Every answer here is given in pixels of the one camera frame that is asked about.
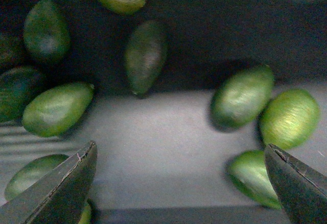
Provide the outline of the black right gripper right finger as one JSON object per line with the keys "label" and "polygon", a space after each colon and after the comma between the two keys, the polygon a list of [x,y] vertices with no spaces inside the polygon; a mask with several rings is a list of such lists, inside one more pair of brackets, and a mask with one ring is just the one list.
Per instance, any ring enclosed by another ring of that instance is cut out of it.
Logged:
{"label": "black right gripper right finger", "polygon": [[265,147],[269,181],[290,223],[326,223],[326,176],[274,144]]}

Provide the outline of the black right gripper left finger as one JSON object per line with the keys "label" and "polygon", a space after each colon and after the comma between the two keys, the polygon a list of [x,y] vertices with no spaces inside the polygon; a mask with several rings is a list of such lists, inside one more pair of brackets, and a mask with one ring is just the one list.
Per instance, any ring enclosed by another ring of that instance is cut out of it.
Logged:
{"label": "black right gripper left finger", "polygon": [[1,223],[78,223],[97,167],[90,141],[39,181],[1,206]]}

